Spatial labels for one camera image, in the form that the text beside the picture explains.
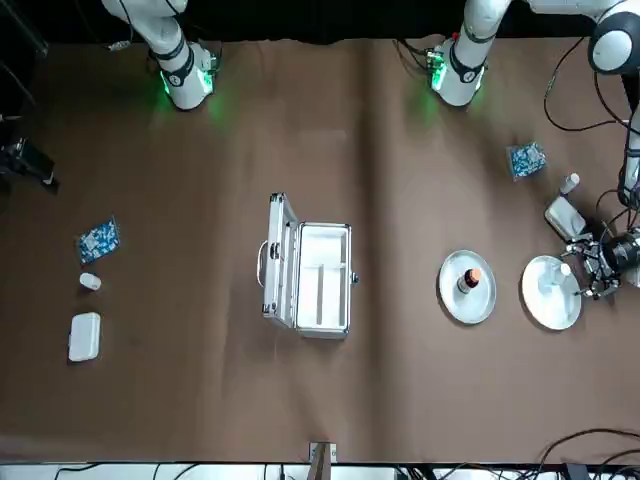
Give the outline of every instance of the case handle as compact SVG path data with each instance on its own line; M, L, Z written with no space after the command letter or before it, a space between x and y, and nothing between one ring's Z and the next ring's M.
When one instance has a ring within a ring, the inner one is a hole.
M258 261L256 262L256 280L258 280L258 285L260 285L262 288L264 288L264 285L260 280L260 274L262 273L262 250L264 250L264 247L267 246L267 243L269 243L269 241L265 240L260 245L260 248L258 249Z

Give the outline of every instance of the blue packet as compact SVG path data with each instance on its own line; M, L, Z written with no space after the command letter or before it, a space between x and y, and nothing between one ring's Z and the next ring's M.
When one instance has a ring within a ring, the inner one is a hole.
M547 156L537 142L507 147L507 157L514 180L531 175L547 164Z
M109 221L92 228L80 235L76 241L76 248L80 263L89 263L104 257L120 246L120 236L116 219L112 216Z

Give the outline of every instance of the case lid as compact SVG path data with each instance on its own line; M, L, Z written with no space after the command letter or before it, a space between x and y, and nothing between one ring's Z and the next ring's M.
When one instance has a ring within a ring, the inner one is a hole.
M265 254L262 313L286 327L295 322L295 256L298 219L284 193L274 193L269 201L269 235Z

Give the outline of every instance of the round plate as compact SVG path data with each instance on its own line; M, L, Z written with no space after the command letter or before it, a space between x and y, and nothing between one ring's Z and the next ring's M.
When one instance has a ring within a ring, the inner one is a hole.
M524 303L531 315L551 330L564 330L576 323L582 307L582 296L574 295L580 286L573 273L562 285L550 287L547 293L542 293L538 288L538 280L546 269L561 263L561 260L548 255L536 257L529 262L522 275Z
M458 279L470 268L482 270L482 280L466 295L458 289ZM496 304L496 279L484 258L470 250L449 255L438 276L438 290L449 313L468 325L480 323Z

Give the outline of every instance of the brown tabletop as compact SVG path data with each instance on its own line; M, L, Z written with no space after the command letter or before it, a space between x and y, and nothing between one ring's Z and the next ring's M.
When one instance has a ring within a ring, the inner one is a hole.
M622 128L563 133L544 117L571 41L497 41L466 111L410 78L389 41L227 45L218 92L188 113L142 46L53 47L24 129L56 161L60 192L15 182L0 216L2 455L304 461L307 442L330 440L345 462L533 462L576 430L640 429L640 292L584 302L559 334L518 294L527 262L562 249L543 212L564 177L580 174L574 198L592 213L622 162ZM601 84L627 116L619 79ZM550 110L570 126L606 118L584 48ZM505 147L532 140L548 168L514 183ZM300 219L353 226L362 282L343 342L261 317L255 261L274 191ZM85 269L103 288L83 293L74 238L112 214L122 247ZM482 254L498 285L473 328L435 293L459 248ZM89 310L102 315L100 356L69 365L71 317ZM595 436L551 460L625 445Z

